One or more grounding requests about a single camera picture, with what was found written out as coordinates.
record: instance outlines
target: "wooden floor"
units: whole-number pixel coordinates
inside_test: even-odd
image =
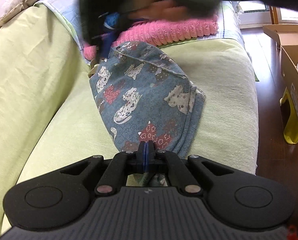
[[[280,75],[279,49],[262,29],[242,30],[246,50],[253,60],[259,109],[259,147],[256,174],[289,187],[296,196],[291,223],[298,228],[298,144],[284,141],[283,129],[290,113],[289,104],[279,106],[285,86]]]

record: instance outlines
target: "pink ribbed blanket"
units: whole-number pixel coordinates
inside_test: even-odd
[[[135,23],[120,34],[113,47],[125,41],[144,41],[154,46],[161,46],[176,41],[208,36],[218,31],[217,15],[209,19],[189,19],[179,22],[164,20]],[[84,56],[87,60],[95,58],[93,46],[85,45]]]

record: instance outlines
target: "yellow stool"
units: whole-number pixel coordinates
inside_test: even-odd
[[[288,99],[289,105],[290,105],[290,116],[287,122],[287,125],[284,130],[284,137],[285,141],[289,144],[296,144],[298,143],[298,117],[296,113],[296,109],[294,107],[293,101],[290,97],[290,94],[287,90],[285,89],[283,98],[280,99],[279,103],[280,106],[286,102]]]

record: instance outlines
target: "cat print fabric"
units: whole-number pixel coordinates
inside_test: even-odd
[[[119,151],[153,140],[156,149],[185,157],[204,93],[160,49],[139,41],[111,48],[90,78],[97,109]]]

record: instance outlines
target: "metal pin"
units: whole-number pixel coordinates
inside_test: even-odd
[[[198,193],[199,191],[201,191],[201,187],[199,187],[198,185],[187,185],[185,186],[185,191],[188,193]]]
[[[113,190],[113,188],[109,185],[101,185],[101,186],[97,187],[97,191],[99,193],[103,193],[103,194],[110,193],[112,190]]]

